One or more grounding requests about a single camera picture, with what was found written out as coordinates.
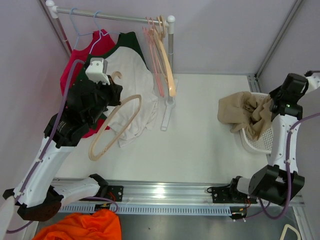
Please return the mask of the beige wooden hanger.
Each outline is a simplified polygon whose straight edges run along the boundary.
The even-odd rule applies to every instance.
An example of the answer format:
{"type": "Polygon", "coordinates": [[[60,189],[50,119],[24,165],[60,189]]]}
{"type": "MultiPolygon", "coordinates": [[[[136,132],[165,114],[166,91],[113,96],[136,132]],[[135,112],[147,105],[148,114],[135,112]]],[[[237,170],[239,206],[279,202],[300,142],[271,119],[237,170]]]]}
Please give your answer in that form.
{"type": "MultiPolygon", "coordinates": [[[[134,125],[134,121],[141,110],[143,93],[143,90],[141,88],[141,80],[143,79],[143,75],[140,73],[136,74],[132,71],[120,70],[114,71],[111,74],[111,79],[114,81],[114,83],[123,86],[123,90],[120,94],[122,107],[116,113],[114,119],[106,128],[115,131],[115,136],[118,133],[121,133],[119,139],[117,140],[120,141],[123,138],[132,137],[133,135],[132,133],[130,133],[130,129],[134,125]]],[[[85,136],[94,136],[95,138],[98,130],[101,128],[103,122],[109,115],[104,115],[104,120],[99,119],[97,127],[93,130],[90,130],[89,133],[87,133],[85,136]]]]}

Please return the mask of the beige t shirt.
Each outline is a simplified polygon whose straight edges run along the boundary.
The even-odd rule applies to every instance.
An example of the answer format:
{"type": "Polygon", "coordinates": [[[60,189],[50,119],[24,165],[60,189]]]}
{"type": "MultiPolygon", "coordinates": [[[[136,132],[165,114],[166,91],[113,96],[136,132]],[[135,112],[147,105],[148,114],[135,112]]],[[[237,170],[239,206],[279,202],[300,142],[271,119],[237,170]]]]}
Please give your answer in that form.
{"type": "Polygon", "coordinates": [[[218,101],[217,119],[224,125],[232,125],[231,133],[243,129],[250,140],[257,141],[271,127],[271,103],[269,95],[259,97],[248,91],[237,92],[218,101]]]}

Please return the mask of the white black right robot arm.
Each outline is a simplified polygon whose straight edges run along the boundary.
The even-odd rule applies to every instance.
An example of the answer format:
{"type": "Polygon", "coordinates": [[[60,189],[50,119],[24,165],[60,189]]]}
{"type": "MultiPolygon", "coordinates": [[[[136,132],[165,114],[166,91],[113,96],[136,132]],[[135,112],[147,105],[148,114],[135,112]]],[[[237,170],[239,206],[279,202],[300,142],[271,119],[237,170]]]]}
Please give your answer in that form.
{"type": "Polygon", "coordinates": [[[273,140],[268,164],[251,178],[232,179],[227,190],[232,202],[250,196],[284,207],[303,188],[305,178],[298,173],[296,148],[305,118],[298,102],[319,87],[320,72],[309,70],[304,75],[289,73],[283,84],[269,93],[273,140]]]}

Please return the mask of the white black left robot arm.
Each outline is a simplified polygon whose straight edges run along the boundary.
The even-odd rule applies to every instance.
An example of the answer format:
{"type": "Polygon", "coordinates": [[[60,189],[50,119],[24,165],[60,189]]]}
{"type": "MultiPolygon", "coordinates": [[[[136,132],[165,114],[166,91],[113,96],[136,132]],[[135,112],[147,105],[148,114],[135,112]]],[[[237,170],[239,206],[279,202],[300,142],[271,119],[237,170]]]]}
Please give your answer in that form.
{"type": "Polygon", "coordinates": [[[123,87],[82,79],[66,88],[64,103],[44,130],[41,147],[26,177],[16,187],[7,189],[3,198],[15,197],[17,214],[25,221],[44,222],[62,206],[86,198],[105,199],[108,182],[98,174],[58,188],[51,185],[65,159],[96,124],[108,107],[120,105],[123,87]]]}

